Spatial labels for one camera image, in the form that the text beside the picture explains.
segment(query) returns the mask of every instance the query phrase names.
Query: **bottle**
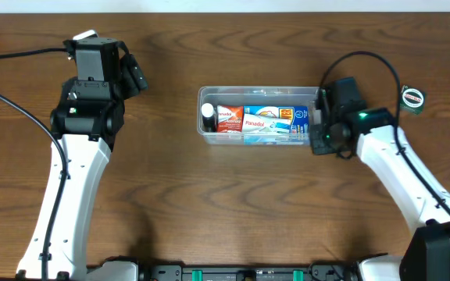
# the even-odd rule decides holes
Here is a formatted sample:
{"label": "bottle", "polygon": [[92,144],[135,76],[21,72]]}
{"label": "bottle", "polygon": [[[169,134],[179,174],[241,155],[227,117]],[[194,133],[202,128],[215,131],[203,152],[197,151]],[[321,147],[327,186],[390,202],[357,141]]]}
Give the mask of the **bottle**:
{"label": "bottle", "polygon": [[216,132],[216,111],[212,104],[201,106],[202,124],[205,132]]}

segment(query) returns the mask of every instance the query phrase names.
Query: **white background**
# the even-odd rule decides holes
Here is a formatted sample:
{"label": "white background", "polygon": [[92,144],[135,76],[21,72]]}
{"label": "white background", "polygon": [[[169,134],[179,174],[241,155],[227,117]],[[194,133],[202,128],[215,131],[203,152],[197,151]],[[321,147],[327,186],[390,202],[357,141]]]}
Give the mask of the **white background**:
{"label": "white background", "polygon": [[0,0],[0,12],[450,12],[450,0]]}

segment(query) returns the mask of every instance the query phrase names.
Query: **cable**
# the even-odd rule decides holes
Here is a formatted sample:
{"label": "cable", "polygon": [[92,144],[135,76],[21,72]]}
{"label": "cable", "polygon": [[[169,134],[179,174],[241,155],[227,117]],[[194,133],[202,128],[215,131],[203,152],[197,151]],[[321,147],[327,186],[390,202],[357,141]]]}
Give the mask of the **cable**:
{"label": "cable", "polygon": [[44,54],[47,52],[66,52],[66,49],[65,48],[46,48],[46,49],[35,50],[35,51],[4,54],[4,55],[0,55],[0,59],[19,58],[19,57],[28,56],[28,55]]}
{"label": "cable", "polygon": [[46,133],[46,135],[52,139],[53,144],[56,146],[56,149],[59,151],[60,159],[62,160],[62,171],[60,172],[61,177],[60,177],[59,189],[57,191],[55,203],[53,204],[53,209],[52,209],[52,213],[50,215],[50,219],[48,222],[48,227],[46,228],[45,241],[43,243],[43,256],[41,259],[42,260],[41,279],[43,281],[46,281],[46,280],[48,280],[48,277],[47,277],[47,275],[48,275],[48,254],[49,254],[50,239],[51,239],[52,231],[53,231],[53,224],[55,223],[56,213],[59,210],[60,199],[62,198],[63,188],[65,186],[67,175],[68,175],[66,155],[65,155],[60,143],[53,137],[52,132],[50,132],[50,130],[41,121],[39,121],[38,118],[36,118],[32,114],[30,114],[27,110],[18,106],[18,104],[16,104],[15,102],[10,101],[8,98],[5,98],[1,94],[0,94],[0,101],[3,101],[7,105],[18,110],[19,112],[21,112],[22,114],[27,116],[30,120],[32,120],[37,126],[39,126]]}
{"label": "cable", "polygon": [[407,157],[407,155],[405,154],[405,149],[400,145],[400,142],[398,141],[398,121],[400,119],[400,101],[401,101],[401,88],[400,88],[400,79],[398,78],[398,74],[395,71],[394,67],[388,62],[388,60],[386,60],[384,57],[375,54],[373,52],[368,52],[368,51],[356,51],[356,52],[351,52],[348,53],[347,55],[344,55],[342,57],[340,57],[338,60],[336,60],[336,62],[333,62],[333,64],[331,64],[331,66],[329,66],[329,68],[326,70],[326,72],[324,73],[322,79],[320,80],[320,84],[319,84],[319,90],[322,89],[322,86],[324,85],[327,76],[329,75],[330,71],[341,61],[343,61],[344,59],[347,59],[349,57],[352,57],[354,55],[368,55],[371,57],[374,57],[375,59],[380,60],[383,64],[385,64],[385,66],[390,70],[391,74],[394,77],[396,86],[397,86],[397,105],[395,108],[395,122],[394,122],[394,139],[395,139],[395,144],[397,145],[397,149],[398,149],[398,153],[400,153],[400,155],[404,158],[404,161],[407,163],[407,165],[409,166],[409,168],[412,170],[412,172],[414,173],[414,175],[418,178],[418,180],[420,180],[420,182],[425,186],[425,188],[431,193],[431,195],[435,198],[435,200],[437,201],[437,203],[445,210],[445,212],[448,213],[448,215],[450,216],[450,207],[447,206],[447,204],[442,200],[442,198],[434,191],[434,189],[430,186],[430,184],[423,178],[423,176],[421,176],[420,172],[418,172],[418,170],[416,169],[416,167],[412,164],[411,160],[409,160],[409,158]]}

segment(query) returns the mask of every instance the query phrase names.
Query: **wooden table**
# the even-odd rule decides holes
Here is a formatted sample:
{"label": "wooden table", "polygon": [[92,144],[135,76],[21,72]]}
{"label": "wooden table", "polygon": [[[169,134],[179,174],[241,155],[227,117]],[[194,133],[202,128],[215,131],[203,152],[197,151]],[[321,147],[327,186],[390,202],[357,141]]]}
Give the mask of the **wooden table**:
{"label": "wooden table", "polygon": [[[450,190],[450,13],[0,15],[0,54],[60,47],[95,28],[127,43],[150,89],[127,101],[126,124],[100,183],[88,262],[130,254],[187,264],[305,264],[403,254],[410,234],[378,178],[357,158],[308,147],[207,145],[195,129],[205,85],[317,85],[339,56],[387,57],[428,93],[402,127]],[[0,92],[48,123],[64,54],[0,61]],[[395,103],[390,73],[349,59],[371,107]],[[0,102],[0,276],[12,276],[38,218],[49,139]]]}

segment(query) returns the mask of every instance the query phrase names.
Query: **transparent box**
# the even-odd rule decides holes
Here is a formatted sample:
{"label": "transparent box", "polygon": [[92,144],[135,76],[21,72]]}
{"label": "transparent box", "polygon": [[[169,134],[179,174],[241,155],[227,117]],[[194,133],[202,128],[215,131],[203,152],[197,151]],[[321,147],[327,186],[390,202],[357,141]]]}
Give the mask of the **transparent box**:
{"label": "transparent box", "polygon": [[310,145],[308,133],[210,133],[202,124],[201,106],[205,103],[244,106],[296,106],[309,110],[309,126],[318,123],[316,99],[318,87],[241,87],[208,86],[199,90],[197,101],[197,131],[208,144],[297,144]]}

